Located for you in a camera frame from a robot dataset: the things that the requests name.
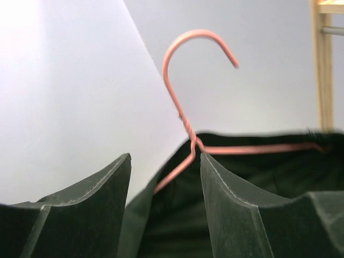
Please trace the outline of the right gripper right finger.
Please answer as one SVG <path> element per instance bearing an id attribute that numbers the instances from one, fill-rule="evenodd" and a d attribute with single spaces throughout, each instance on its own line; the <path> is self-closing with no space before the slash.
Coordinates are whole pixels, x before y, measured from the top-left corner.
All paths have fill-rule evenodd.
<path id="1" fill-rule="evenodd" d="M 343 192 L 284 198 L 207 154 L 200 174 L 214 257 L 343 257 Z"/>

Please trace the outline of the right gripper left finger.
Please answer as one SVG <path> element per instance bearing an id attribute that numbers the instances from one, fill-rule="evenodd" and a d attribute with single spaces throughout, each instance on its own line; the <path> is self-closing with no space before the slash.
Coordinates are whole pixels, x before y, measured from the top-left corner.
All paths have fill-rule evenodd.
<path id="1" fill-rule="evenodd" d="M 131 176 L 123 154 L 37 202 L 1 205 L 1 257 L 116 257 Z"/>

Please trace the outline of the black skirt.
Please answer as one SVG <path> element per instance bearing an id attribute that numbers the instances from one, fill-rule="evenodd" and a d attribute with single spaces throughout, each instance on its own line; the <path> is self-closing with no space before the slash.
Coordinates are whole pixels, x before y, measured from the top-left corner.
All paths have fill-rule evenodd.
<path id="1" fill-rule="evenodd" d="M 293 152 L 213 155 L 228 171 L 272 194 L 293 199 L 307 192 L 343 192 L 343 134 L 305 133 L 270 137 L 199 135 L 209 146 L 260 146 L 315 142 L 315 149 Z M 207 222 L 201 153 L 166 187 L 156 185 L 187 156 L 185 142 L 125 209 L 118 257 L 214 257 Z"/>

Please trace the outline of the pink wire hanger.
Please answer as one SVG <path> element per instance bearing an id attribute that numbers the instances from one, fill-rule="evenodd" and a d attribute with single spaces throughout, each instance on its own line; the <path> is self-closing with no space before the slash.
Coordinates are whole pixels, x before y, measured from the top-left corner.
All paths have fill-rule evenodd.
<path id="1" fill-rule="evenodd" d="M 187 116 L 185 115 L 183 108 L 175 94 L 173 86 L 171 85 L 168 67 L 170 60 L 175 53 L 175 51 L 184 43 L 195 38 L 207 38 L 216 42 L 220 48 L 223 50 L 227 58 L 230 60 L 234 68 L 239 68 L 239 62 L 223 41 L 223 39 L 216 33 L 205 30 L 196 29 L 187 31 L 180 36 L 178 36 L 169 46 L 163 59 L 162 65 L 162 77 L 164 84 L 171 96 L 172 101 L 178 111 L 179 118 L 183 122 L 184 128 L 190 139 L 190 154 L 183 160 L 176 168 L 174 168 L 166 177 L 164 177 L 155 187 L 154 193 L 158 193 L 166 185 L 168 185 L 172 180 L 174 180 L 182 171 L 184 171 L 196 158 L 196 147 L 208 154 L 214 155 L 255 155 L 255 154 L 267 154 L 267 153 L 282 153 L 282 152 L 293 152 L 293 151 L 303 151 L 308 149 L 315 149 L 319 152 L 326 152 L 330 149 L 330 146 L 321 147 L 315 142 L 305 142 L 299 144 L 274 144 L 274 145 L 260 145 L 260 146 L 225 146 L 225 147 L 213 147 L 205 146 L 202 140 L 194 132 Z"/>

